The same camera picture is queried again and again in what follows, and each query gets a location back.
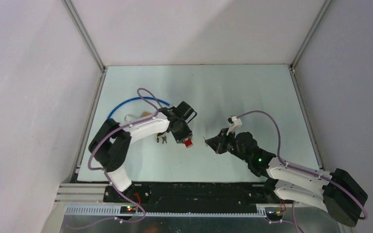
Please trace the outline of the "silver key pair front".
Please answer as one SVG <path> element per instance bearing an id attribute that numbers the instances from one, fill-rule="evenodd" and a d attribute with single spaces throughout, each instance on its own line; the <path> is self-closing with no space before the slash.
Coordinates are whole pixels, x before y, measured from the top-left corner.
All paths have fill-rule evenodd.
<path id="1" fill-rule="evenodd" d="M 166 144 L 167 143 L 167 136 L 165 134 L 157 135 L 156 142 L 157 143 L 161 142 L 162 144 Z"/>

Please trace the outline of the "red cable padlock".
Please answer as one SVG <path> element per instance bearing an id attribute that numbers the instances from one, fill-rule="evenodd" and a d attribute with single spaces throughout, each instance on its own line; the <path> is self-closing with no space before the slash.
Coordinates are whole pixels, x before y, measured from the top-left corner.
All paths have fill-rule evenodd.
<path id="1" fill-rule="evenodd" d="M 191 138 L 187 138 L 183 141 L 184 145 L 186 148 L 190 148 L 193 146 L 193 142 L 192 142 L 192 139 Z"/>

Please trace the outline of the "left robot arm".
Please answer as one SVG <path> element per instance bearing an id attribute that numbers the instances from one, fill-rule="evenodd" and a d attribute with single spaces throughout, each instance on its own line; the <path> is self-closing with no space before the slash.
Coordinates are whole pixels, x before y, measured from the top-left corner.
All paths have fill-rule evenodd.
<path id="1" fill-rule="evenodd" d="M 93 159 L 99 162 L 99 169 L 116 188 L 116 197 L 122 202 L 129 202 L 134 196 L 132 180 L 124 167 L 129 146 L 150 135 L 170 133 L 176 143 L 189 148 L 193 145 L 193 133 L 188 124 L 196 116 L 197 112 L 183 101 L 127 123 L 119 123 L 109 118 L 89 143 L 88 150 L 91 155 L 88 168 L 94 170 L 91 165 Z"/>

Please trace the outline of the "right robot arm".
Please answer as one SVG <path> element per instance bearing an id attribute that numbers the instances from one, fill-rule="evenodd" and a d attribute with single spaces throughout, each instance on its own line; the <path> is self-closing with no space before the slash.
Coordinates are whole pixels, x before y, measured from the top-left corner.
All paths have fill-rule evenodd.
<path id="1" fill-rule="evenodd" d="M 267 202 L 282 199 L 308 204 L 348 227 L 364 218 L 362 207 L 368 194 L 343 169 L 329 172 L 280 162 L 277 155 L 259 147 L 250 132 L 230 133 L 223 128 L 204 142 L 216 154 L 228 152 L 244 161 L 255 176 L 266 177 L 263 197 Z"/>

